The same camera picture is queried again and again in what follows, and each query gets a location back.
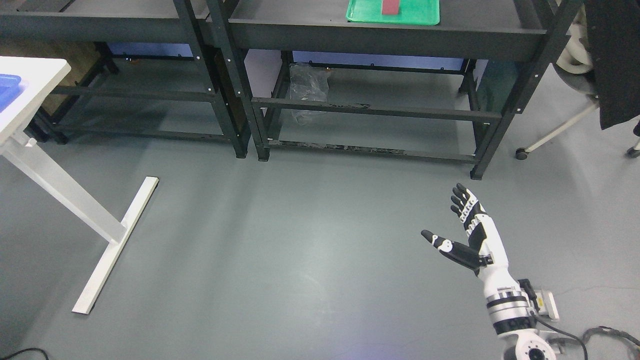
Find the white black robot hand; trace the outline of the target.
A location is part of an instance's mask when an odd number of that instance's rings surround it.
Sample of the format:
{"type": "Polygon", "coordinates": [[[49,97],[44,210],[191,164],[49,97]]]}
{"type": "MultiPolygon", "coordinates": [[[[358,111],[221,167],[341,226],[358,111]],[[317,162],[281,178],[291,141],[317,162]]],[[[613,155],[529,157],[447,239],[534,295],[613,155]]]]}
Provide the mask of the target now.
{"type": "Polygon", "coordinates": [[[519,283],[509,272],[509,260],[492,217],[477,196],[461,183],[452,189],[450,209],[462,223],[468,244],[463,244],[422,230],[421,235],[442,256],[470,269],[482,281],[483,296],[519,291],[519,283]]]}

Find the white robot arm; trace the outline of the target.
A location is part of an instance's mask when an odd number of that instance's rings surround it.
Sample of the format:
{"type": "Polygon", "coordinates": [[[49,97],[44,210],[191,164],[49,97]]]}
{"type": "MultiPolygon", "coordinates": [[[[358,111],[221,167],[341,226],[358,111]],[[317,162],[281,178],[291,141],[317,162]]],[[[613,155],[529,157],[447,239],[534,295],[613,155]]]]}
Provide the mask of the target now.
{"type": "Polygon", "coordinates": [[[518,280],[515,289],[500,289],[486,298],[490,322],[504,342],[501,360],[556,360],[560,349],[551,344],[559,333],[539,330],[536,315],[541,310],[542,290],[528,278],[518,280]]]}

